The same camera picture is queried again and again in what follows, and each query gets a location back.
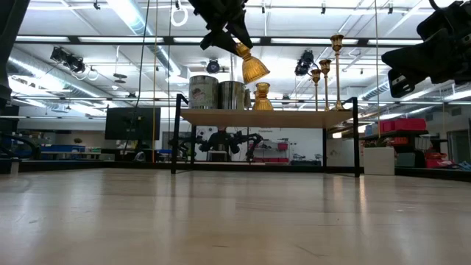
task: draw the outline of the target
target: black monitor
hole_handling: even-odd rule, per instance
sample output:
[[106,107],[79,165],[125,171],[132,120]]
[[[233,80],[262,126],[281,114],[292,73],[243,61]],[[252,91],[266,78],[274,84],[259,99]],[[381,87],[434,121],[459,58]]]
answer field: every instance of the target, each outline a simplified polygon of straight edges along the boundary
[[[132,116],[135,122],[131,126]],[[154,109],[151,107],[114,107],[106,115],[105,139],[107,140],[152,140],[152,120]],[[160,108],[155,108],[155,140],[160,135]]]

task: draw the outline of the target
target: red box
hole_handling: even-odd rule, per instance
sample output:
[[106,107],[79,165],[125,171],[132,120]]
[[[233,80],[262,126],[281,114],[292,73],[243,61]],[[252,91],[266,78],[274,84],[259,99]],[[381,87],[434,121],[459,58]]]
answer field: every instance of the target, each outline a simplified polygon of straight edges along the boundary
[[394,121],[395,130],[426,130],[424,119],[397,119]]
[[279,151],[286,151],[286,150],[288,150],[288,144],[287,144],[287,143],[279,143],[279,144],[278,144],[278,150],[279,150]]
[[387,133],[387,132],[392,132],[394,130],[397,130],[394,126],[394,121],[382,121],[381,123],[381,133]]

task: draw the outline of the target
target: gold candle holder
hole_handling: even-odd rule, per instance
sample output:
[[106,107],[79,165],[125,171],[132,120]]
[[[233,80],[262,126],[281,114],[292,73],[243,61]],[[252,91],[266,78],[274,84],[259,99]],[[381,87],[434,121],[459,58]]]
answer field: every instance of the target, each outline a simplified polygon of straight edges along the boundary
[[337,102],[336,102],[336,110],[345,110],[344,106],[341,105],[340,101],[340,50],[343,47],[342,41],[344,40],[344,36],[337,34],[330,38],[332,41],[332,50],[336,53],[336,67],[337,67]]
[[270,89],[269,83],[258,83],[257,92],[255,92],[255,104],[253,110],[273,110],[272,103],[267,99],[267,94]]
[[332,63],[331,60],[322,60],[319,62],[321,66],[321,72],[324,74],[324,80],[325,80],[325,111],[329,111],[329,72],[330,72],[330,63]]
[[319,69],[311,71],[312,81],[314,82],[314,85],[316,86],[316,90],[314,91],[316,95],[316,111],[318,111],[318,105],[319,105],[318,99],[317,99],[317,88],[319,86],[319,81],[321,80],[321,73],[322,72]]
[[250,54],[250,49],[242,43],[237,44],[237,53],[244,59],[242,63],[242,75],[244,83],[248,84],[270,74],[266,66],[257,58]]

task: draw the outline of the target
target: silver metal canister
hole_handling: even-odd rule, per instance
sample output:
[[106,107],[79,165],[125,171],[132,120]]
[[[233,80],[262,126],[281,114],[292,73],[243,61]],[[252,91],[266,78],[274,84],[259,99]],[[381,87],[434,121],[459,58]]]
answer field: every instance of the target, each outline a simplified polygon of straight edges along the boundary
[[243,110],[245,106],[245,85],[241,82],[219,83],[219,108],[223,110]]
[[209,76],[190,78],[189,107],[192,109],[217,109],[218,83],[216,78]]

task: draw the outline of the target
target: ceiling light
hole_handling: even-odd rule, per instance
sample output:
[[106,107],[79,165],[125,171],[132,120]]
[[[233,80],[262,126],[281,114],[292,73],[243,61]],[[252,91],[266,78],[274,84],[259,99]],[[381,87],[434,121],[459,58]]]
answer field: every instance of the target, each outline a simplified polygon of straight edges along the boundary
[[37,88],[33,88],[32,86],[23,84],[21,82],[18,82],[14,80],[12,77],[8,77],[8,82],[10,84],[10,88],[16,92],[16,93],[21,93],[23,95],[44,95],[44,96],[51,96],[50,93],[47,93],[45,91],[41,91]]
[[[142,43],[142,37],[79,37],[82,43]],[[155,38],[146,37],[145,43],[154,43]],[[163,43],[163,38],[157,38],[158,43]]]
[[421,97],[421,96],[425,95],[426,93],[428,93],[428,91],[425,91],[425,90],[420,91],[420,92],[417,92],[417,93],[413,93],[412,95],[409,95],[409,96],[403,98],[403,101],[408,101],[408,100],[416,99],[416,98],[418,98],[418,97]]
[[463,98],[466,98],[468,96],[471,96],[471,90],[454,93],[451,96],[445,97],[445,100],[463,99]]
[[332,134],[332,138],[334,138],[334,139],[340,139],[340,138],[341,138],[341,132],[333,133],[333,134]]
[[432,108],[432,107],[423,107],[421,109],[411,111],[409,114],[418,114],[418,113],[421,113],[422,111],[428,110],[430,108]]
[[358,127],[358,133],[365,133],[366,131],[366,125]]
[[17,36],[16,41],[29,42],[70,42],[67,37],[61,36]]
[[203,41],[203,38],[174,38],[176,43],[200,43]]
[[87,107],[84,105],[73,104],[71,105],[71,109],[84,113],[84,114],[93,115],[93,116],[106,116],[106,113],[104,113],[103,111],[96,110],[92,107]]
[[[278,44],[325,44],[331,45],[332,41],[330,39],[313,39],[313,38],[272,38],[272,43]],[[346,39],[343,40],[345,45],[356,45],[358,40],[356,39]]]
[[402,113],[390,113],[390,114],[384,114],[380,116],[381,120],[388,120],[388,119],[394,119],[396,117],[401,116]]
[[17,102],[21,102],[21,103],[28,104],[28,105],[33,105],[33,106],[36,106],[36,107],[46,107],[45,104],[43,104],[41,102],[38,102],[38,101],[35,101],[35,100],[32,100],[32,99],[25,99],[25,100],[15,99],[15,100]]
[[[423,40],[378,40],[379,45],[417,45]],[[368,45],[376,45],[376,40],[368,40]]]
[[[241,41],[238,38],[233,38],[236,43],[240,43]],[[260,38],[250,38],[252,43],[260,43],[261,39]]]

